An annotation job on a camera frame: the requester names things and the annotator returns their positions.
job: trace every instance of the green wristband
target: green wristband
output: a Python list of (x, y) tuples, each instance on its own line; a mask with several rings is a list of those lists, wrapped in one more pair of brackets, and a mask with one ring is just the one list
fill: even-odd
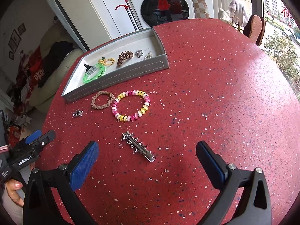
[(98, 70), (98, 72), (97, 72), (97, 74), (95, 75), (95, 76), (93, 76), (92, 77), (92, 75), (94, 74), (92, 74), (92, 75), (89, 75), (89, 74), (87, 74), (87, 73), (85, 73), (85, 75), (84, 75), (84, 77), (83, 77), (83, 82), (86, 84), (86, 83), (89, 83), (89, 82), (91, 82), (91, 81), (93, 81), (93, 80), (95, 80), (95, 79), (98, 79), (98, 78), (100, 78), (104, 73), (105, 73), (105, 67), (103, 66), (103, 65), (101, 65), (101, 64), (95, 64), (93, 67), (96, 67), (97, 68), (97, 70)]

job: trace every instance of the shallow box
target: shallow box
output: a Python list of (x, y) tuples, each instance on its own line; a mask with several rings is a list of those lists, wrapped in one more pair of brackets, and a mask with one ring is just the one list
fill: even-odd
[[(117, 67), (121, 52), (131, 51), (135, 54), (138, 49), (143, 51), (144, 56), (138, 58), (134, 55), (132, 59), (124, 61)], [(152, 58), (144, 60), (148, 52), (152, 53)], [(105, 66), (105, 73), (100, 78), (84, 84), (86, 67), (83, 64), (93, 66), (102, 57), (114, 58), (115, 63)], [(167, 68), (169, 62), (158, 35), (153, 28), (144, 29), (112, 40), (83, 56), (72, 73), (62, 97), (67, 102), (73, 102), (109, 86)]]

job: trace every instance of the human hand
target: human hand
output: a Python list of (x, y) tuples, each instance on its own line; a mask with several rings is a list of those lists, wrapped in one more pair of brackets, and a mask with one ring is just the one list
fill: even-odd
[(7, 181), (5, 185), (6, 185), (7, 194), (11, 198), (11, 200), (15, 202), (18, 206), (23, 207), (24, 202), (17, 193), (17, 190), (23, 187), (22, 183), (14, 179), (10, 179)]

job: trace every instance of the sofa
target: sofa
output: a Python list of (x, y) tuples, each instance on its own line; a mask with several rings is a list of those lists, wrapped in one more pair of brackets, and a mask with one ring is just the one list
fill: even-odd
[(44, 34), (43, 38), (41, 39), (40, 53), (42, 58), (49, 53), (51, 46), (55, 42), (59, 41), (68, 41), (73, 43), (73, 47), (76, 49), (74, 49), (65, 57), (58, 69), (53, 72), (43, 87), (39, 88), (36, 86), (32, 91), (29, 99), (29, 106), (35, 107), (42, 113), (48, 112), (52, 100), (54, 99), (54, 95), (57, 92), (63, 78), (71, 66), (75, 63), (76, 59), (83, 55), (83, 51), (78, 48), (77, 44), (65, 30), (63, 25), (60, 22), (57, 22)]

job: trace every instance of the checkered cloth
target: checkered cloth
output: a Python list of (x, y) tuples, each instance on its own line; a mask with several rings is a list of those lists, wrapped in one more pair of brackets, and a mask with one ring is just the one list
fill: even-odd
[(193, 0), (196, 19), (209, 19), (209, 11), (205, 0)]

